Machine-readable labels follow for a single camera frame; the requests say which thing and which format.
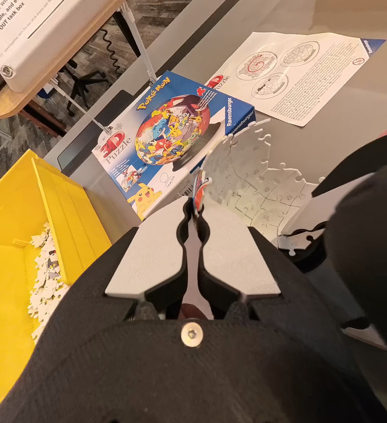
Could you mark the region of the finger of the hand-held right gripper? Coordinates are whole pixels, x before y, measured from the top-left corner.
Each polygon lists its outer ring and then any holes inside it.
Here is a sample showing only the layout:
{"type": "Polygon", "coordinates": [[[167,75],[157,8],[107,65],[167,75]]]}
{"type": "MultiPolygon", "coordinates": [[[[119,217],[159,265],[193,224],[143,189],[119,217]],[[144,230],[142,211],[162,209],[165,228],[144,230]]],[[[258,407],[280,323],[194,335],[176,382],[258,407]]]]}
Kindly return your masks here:
{"type": "Polygon", "coordinates": [[[311,197],[306,205],[288,221],[281,235],[292,235],[295,230],[312,230],[326,222],[333,214],[333,190],[311,197]]]}

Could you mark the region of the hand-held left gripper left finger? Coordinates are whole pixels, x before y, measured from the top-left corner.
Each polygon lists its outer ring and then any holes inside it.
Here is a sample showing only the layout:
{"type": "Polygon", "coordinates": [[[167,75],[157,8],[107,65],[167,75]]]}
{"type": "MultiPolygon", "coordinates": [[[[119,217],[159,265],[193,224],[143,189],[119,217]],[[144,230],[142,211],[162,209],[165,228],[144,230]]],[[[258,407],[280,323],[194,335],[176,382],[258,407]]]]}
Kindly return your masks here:
{"type": "Polygon", "coordinates": [[[187,290],[188,223],[188,196],[147,217],[135,228],[105,294],[150,302],[157,311],[180,304],[187,290]]]}

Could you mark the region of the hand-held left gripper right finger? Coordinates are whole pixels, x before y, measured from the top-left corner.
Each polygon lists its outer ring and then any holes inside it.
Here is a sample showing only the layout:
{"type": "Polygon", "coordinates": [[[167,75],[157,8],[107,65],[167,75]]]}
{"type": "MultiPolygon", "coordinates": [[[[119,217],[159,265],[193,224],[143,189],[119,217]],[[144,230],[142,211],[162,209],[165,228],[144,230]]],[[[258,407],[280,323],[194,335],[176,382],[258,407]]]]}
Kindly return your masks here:
{"type": "Polygon", "coordinates": [[[204,200],[196,229],[201,241],[198,288],[214,315],[225,315],[235,302],[281,295],[249,226],[238,215],[204,200]]]}

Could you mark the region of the black round ball stand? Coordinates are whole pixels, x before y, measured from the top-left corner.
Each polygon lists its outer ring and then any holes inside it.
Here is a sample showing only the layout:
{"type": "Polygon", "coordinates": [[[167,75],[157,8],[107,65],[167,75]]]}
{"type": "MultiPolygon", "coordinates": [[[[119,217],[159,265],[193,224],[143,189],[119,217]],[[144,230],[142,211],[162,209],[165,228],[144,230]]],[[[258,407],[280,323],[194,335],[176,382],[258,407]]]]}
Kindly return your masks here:
{"type": "Polygon", "coordinates": [[[310,272],[326,259],[324,231],[322,224],[312,231],[296,230],[289,236],[280,235],[278,250],[303,273],[310,272]]]}

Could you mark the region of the partly built puzzle ball shell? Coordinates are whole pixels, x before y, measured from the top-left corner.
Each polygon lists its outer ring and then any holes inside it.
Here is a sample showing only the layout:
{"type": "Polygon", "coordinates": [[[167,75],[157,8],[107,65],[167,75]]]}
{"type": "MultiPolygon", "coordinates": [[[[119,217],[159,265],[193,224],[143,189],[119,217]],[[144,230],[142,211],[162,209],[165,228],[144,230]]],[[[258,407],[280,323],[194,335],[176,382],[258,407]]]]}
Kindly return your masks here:
{"type": "Polygon", "coordinates": [[[215,143],[196,177],[193,209],[199,216],[203,203],[212,200],[237,215],[275,247],[294,257],[320,239],[324,229],[300,229],[282,234],[299,211],[311,200],[317,184],[308,183],[302,173],[284,163],[269,167],[270,118],[253,122],[235,135],[215,143]]]}

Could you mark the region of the yellow plastic bin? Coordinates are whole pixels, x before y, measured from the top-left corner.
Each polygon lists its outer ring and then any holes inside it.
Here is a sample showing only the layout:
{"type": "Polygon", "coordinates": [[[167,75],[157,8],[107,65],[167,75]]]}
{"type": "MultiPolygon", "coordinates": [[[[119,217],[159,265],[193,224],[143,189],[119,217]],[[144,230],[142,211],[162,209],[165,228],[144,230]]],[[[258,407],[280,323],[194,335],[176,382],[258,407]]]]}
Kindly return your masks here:
{"type": "Polygon", "coordinates": [[[31,241],[45,223],[67,285],[111,246],[84,188],[28,150],[0,179],[0,402],[35,346],[28,306],[40,248],[31,241]]]}

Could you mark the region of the pile of loose puzzle pieces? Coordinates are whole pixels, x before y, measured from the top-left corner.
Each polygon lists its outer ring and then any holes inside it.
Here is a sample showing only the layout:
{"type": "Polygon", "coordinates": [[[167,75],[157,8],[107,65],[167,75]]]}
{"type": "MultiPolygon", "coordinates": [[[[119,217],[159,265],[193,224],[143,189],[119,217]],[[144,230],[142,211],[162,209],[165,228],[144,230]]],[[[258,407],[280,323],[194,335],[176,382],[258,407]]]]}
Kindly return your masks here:
{"type": "Polygon", "coordinates": [[[30,244],[38,249],[38,254],[34,259],[37,276],[30,291],[27,313],[37,321],[31,333],[34,344],[37,344],[48,321],[70,287],[64,283],[58,250],[49,222],[43,225],[40,235],[32,236],[30,244]]]}

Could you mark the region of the blue puzzle box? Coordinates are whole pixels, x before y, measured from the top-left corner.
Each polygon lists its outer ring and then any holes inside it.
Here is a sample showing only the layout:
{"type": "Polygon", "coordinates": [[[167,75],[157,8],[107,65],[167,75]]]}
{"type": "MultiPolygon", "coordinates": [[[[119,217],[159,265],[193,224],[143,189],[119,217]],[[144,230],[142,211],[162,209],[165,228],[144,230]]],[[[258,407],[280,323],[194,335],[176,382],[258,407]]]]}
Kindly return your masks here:
{"type": "Polygon", "coordinates": [[[166,71],[102,132],[92,154],[143,221],[171,201],[213,145],[255,120],[255,108],[166,71]]]}

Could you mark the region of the white instruction sheet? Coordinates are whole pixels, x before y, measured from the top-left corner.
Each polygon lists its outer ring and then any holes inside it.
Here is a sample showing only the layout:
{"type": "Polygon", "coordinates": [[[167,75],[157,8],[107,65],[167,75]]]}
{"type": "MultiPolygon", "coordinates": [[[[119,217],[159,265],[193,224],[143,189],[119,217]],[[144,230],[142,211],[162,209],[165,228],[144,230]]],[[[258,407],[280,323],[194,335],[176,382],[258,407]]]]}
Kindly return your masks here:
{"type": "Polygon", "coordinates": [[[253,32],[207,85],[304,127],[384,43],[335,33],[253,32]]]}

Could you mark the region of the black office chair base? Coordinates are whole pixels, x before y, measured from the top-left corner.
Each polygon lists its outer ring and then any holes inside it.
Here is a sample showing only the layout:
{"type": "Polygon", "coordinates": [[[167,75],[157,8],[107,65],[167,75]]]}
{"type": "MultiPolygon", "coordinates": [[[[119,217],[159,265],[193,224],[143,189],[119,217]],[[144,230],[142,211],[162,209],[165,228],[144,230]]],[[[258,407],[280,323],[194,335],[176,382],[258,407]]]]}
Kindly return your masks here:
{"type": "Polygon", "coordinates": [[[74,112],[71,110],[71,105],[78,105],[78,103],[75,102],[75,99],[77,97],[81,99],[82,104],[85,106],[86,110],[89,110],[90,107],[86,99],[86,94],[89,93],[89,85],[97,85],[101,83],[107,83],[108,85],[110,85],[110,82],[106,78],[106,73],[103,71],[97,70],[79,77],[69,69],[69,66],[72,67],[70,62],[68,62],[67,65],[63,66],[59,70],[59,73],[66,74],[73,81],[73,87],[69,95],[70,99],[66,107],[68,114],[73,117],[74,112]]]}

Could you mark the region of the light wooden side table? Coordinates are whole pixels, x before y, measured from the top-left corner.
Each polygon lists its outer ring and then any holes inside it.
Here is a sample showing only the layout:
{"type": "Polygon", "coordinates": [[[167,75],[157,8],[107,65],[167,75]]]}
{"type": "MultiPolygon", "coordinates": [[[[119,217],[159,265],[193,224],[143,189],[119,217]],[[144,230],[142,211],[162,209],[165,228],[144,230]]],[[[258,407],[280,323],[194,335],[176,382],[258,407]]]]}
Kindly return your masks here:
{"type": "Polygon", "coordinates": [[[50,72],[44,75],[44,78],[38,81],[32,89],[26,90],[22,93],[14,92],[6,84],[0,90],[0,119],[10,117],[21,111],[27,103],[47,84],[58,71],[77,53],[77,51],[101,28],[103,24],[111,17],[111,15],[118,10],[123,1],[111,0],[111,5],[105,12],[101,13],[94,22],[82,33],[82,35],[64,51],[64,56],[56,62],[50,72]]]}

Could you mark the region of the white instruction sign board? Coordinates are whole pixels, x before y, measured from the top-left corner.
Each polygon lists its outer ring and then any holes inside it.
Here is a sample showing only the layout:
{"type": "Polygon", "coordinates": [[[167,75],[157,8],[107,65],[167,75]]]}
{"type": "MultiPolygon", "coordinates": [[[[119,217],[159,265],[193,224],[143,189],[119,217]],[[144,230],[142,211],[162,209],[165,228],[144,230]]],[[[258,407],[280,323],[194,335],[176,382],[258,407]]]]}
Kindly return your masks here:
{"type": "Polygon", "coordinates": [[[111,5],[105,0],[0,0],[0,77],[32,89],[111,5]]]}

